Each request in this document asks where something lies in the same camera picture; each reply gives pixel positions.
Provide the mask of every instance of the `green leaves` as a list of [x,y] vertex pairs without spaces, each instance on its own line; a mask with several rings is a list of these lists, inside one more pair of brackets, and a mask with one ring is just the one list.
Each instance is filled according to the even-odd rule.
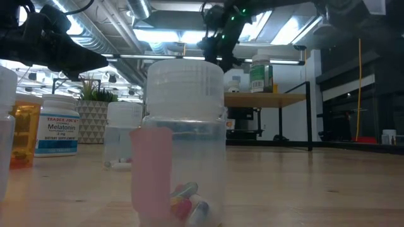
[[81,78],[83,87],[81,89],[80,99],[100,102],[118,102],[117,95],[114,95],[105,89],[98,91],[96,82],[91,80],[93,79],[93,76],[94,74],[89,76],[89,80],[84,80],[84,78]]

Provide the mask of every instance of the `geometric patterned planter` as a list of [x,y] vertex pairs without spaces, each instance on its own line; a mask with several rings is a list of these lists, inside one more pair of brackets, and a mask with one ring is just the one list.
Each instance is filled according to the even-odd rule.
[[103,144],[107,125],[107,102],[79,100],[76,110],[80,114],[78,142]]

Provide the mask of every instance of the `orange prescription bottle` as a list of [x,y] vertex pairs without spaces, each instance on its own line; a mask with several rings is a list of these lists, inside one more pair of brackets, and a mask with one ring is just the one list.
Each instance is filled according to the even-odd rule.
[[10,169],[32,167],[41,105],[42,98],[16,94],[15,106],[10,113],[15,118]]

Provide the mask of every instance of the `wooden table surface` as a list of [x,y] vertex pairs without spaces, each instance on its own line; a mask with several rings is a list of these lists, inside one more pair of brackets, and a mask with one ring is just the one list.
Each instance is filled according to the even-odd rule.
[[225,92],[226,107],[281,108],[305,99],[305,94]]
[[[231,147],[223,226],[404,226],[404,156]],[[130,173],[102,170],[102,146],[13,170],[1,227],[122,227],[137,220]]]

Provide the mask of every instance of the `wooden shelf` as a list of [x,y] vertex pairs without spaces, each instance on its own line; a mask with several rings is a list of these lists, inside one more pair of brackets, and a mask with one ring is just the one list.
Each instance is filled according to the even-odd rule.
[[305,94],[225,92],[226,107],[283,108],[305,99]]

